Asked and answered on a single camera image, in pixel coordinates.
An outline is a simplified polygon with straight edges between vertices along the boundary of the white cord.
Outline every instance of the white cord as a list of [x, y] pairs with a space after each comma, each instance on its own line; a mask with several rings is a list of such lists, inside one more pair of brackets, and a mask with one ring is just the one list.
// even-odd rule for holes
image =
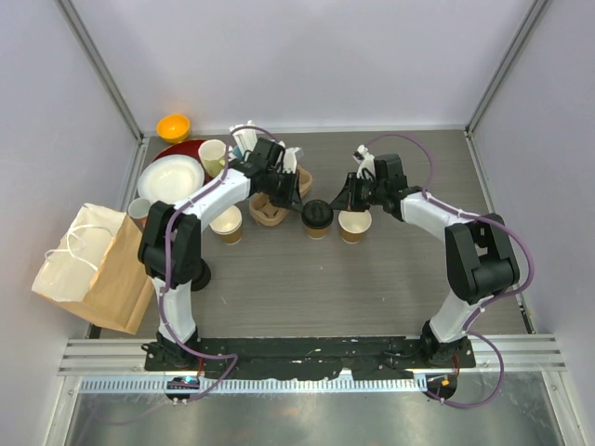
[[[73, 251], [81, 251], [83, 249], [86, 248], [86, 242], [85, 240], [83, 240], [81, 237], [79, 237], [78, 235], [76, 235], [74, 232], [77, 230], [82, 230], [85, 228], [97, 228], [100, 230], [107, 230], [110, 235], [113, 237], [112, 232], [104, 227], [104, 226], [99, 226], [99, 225], [80, 225], [80, 226], [73, 226], [72, 228], [70, 228], [68, 230], [68, 232], [66, 232], [66, 249], [50, 249], [48, 251], [46, 251], [46, 253], [44, 254], [44, 257], [46, 258], [46, 260], [48, 260], [48, 256], [52, 253], [68, 253], [71, 255], [72, 258], [75, 258], [76, 260], [80, 260], [83, 263], [88, 264], [89, 267], [91, 267], [94, 271], [97, 272], [98, 267], [96, 267], [95, 265], [93, 265], [91, 262], [89, 262], [88, 260], [85, 260], [82, 257], [77, 256]], [[83, 246], [81, 246], [80, 248], [72, 248], [71, 247], [71, 235], [77, 239], [83, 242]]]

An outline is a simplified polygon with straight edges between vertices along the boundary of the wall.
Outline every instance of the wall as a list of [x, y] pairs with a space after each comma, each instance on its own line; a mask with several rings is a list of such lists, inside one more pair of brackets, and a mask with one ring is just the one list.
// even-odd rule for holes
[[39, 445], [87, 324], [31, 284], [83, 202], [116, 206], [135, 143], [54, 2], [2, 3], [0, 65], [0, 442]]
[[139, 125], [465, 125], [532, 0], [76, 0]]
[[595, 3], [551, 2], [477, 133], [496, 209], [531, 246], [526, 297], [595, 426]]

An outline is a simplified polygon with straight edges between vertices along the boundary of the cup lid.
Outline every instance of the cup lid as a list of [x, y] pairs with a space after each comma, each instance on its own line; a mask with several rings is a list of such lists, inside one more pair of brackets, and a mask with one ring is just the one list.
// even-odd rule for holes
[[323, 200], [310, 200], [304, 204], [301, 221], [308, 228], [323, 230], [333, 222], [333, 209], [329, 203]]

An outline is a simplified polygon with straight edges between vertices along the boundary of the yellow bowl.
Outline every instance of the yellow bowl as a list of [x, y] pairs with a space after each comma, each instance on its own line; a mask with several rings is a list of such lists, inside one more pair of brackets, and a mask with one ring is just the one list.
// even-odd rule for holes
[[157, 124], [157, 135], [176, 144], [190, 135], [190, 119], [183, 114], [169, 114]]

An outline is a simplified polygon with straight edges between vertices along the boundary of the metal corner post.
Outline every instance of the metal corner post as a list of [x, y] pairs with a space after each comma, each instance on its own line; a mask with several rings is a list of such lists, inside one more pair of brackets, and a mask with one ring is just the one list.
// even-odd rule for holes
[[533, 29], [539, 23], [539, 20], [543, 17], [543, 14], [550, 3], [551, 0], [534, 0], [533, 4], [527, 11], [527, 14], [525, 15], [521, 23], [519, 31], [517, 31], [514, 38], [512, 39], [512, 42], [510, 43], [510, 46], [507, 49], [506, 55], [500, 62], [500, 65], [494, 73], [492, 80], [490, 81], [488, 87], [483, 93], [479, 105], [475, 109], [475, 112], [473, 113], [471, 120], [469, 121], [469, 125], [467, 125], [466, 127], [468, 135], [472, 135], [477, 129], [477, 126], [483, 118], [485, 111], [490, 106], [490, 103], [492, 102], [497, 91], [502, 86], [503, 82], [508, 76], [514, 62], [521, 54], [521, 51], [526, 45]]
[[83, 20], [79, 16], [76, 8], [74, 7], [72, 0], [55, 0], [58, 8], [62, 12], [64, 18], [68, 22], [69, 26], [73, 30], [74, 36], [81, 44], [81, 47], [85, 51], [89, 62], [98, 74], [99, 79], [105, 86], [106, 91], [110, 95], [116, 109], [122, 115], [128, 129], [134, 136], [135, 140], [140, 144], [142, 141], [142, 131], [140, 130], [137, 121], [134, 119], [132, 111], [128, 108], [122, 93], [120, 92], [118, 85], [113, 80], [112, 74], [108, 70], [107, 65], [103, 61], [101, 54], [97, 50], [93, 39], [89, 35]]

